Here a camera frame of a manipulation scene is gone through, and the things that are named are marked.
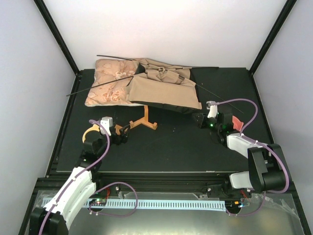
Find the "beige fabric pet tent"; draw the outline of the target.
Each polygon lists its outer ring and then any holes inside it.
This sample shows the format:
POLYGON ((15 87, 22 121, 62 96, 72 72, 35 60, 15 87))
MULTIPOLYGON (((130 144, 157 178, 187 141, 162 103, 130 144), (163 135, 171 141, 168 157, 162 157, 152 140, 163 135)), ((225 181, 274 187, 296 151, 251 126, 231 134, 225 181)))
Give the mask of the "beige fabric pet tent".
POLYGON ((156 70, 138 68, 125 87, 126 99, 132 104, 147 105, 183 114, 202 110, 199 92, 196 92, 191 69, 156 70))

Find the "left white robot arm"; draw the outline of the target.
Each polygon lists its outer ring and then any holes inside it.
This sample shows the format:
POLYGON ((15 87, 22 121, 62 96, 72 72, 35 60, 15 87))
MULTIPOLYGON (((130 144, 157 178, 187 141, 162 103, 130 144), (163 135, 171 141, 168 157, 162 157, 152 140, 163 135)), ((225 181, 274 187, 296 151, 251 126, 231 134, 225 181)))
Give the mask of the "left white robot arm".
POLYGON ((130 126, 113 126, 104 120, 91 123, 83 134, 83 151, 69 178, 47 204, 31 213, 29 234, 67 235, 87 199, 104 192, 105 183, 97 179, 102 159, 112 144, 127 142, 130 126))

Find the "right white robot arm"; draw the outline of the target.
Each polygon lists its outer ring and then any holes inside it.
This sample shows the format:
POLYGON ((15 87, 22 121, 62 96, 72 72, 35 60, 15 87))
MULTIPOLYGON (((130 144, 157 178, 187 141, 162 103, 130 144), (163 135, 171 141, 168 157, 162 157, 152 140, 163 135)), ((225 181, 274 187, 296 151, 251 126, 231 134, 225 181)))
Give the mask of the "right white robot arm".
POLYGON ((288 190, 291 179, 280 145, 265 144, 240 133, 244 123, 231 112, 217 112, 215 116, 194 113, 192 118, 199 128, 209 129, 218 143, 247 158, 248 171, 230 174, 229 181, 222 185, 225 196, 234 197, 242 188, 259 193, 288 190))

